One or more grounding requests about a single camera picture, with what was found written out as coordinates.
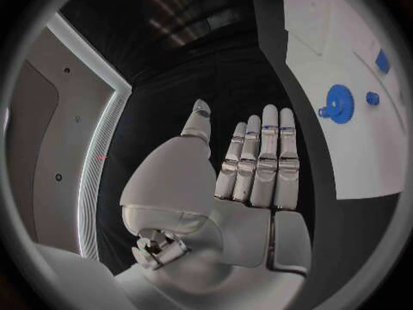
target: blue toothed gear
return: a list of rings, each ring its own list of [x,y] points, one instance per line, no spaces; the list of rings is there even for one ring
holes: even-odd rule
[[[327,105],[319,110],[319,115],[330,117],[338,124],[347,123],[354,114],[354,98],[344,85],[336,84],[327,93]]]

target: robotic hand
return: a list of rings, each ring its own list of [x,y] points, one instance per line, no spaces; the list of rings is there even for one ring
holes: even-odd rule
[[[294,280],[292,295],[311,262],[308,230],[294,211],[293,112],[282,109],[278,125],[277,108],[267,105],[262,125],[256,115],[238,123],[217,180],[210,113],[197,100],[181,135],[150,153],[127,183],[120,203],[138,238],[135,259],[154,284],[187,291],[184,299],[214,291],[225,304],[242,281],[255,281],[261,293],[261,284],[279,285],[282,277]],[[275,302],[275,294],[266,297]]]

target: blue block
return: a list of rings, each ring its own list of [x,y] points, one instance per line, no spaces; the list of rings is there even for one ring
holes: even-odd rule
[[[380,50],[379,54],[377,55],[376,65],[385,74],[387,74],[390,70],[389,60],[388,60],[387,56],[384,54],[383,50]]]

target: blue plastic part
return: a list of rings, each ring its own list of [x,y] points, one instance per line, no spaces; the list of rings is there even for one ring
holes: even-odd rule
[[[319,109],[319,116],[337,124],[347,123],[354,114],[354,99],[351,91],[344,85],[336,84],[327,93],[327,105]]]
[[[384,54],[383,50],[380,50],[379,54],[376,58],[376,65],[379,67],[381,71],[387,74],[390,70],[390,63],[387,56]]]
[[[369,105],[379,105],[380,96],[374,92],[367,92],[366,101]]]

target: blue gear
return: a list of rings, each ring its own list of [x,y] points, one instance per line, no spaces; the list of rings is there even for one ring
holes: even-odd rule
[[[354,114],[354,98],[344,85],[336,84],[327,93],[327,106],[319,111],[319,115],[330,117],[338,124],[347,123]]]

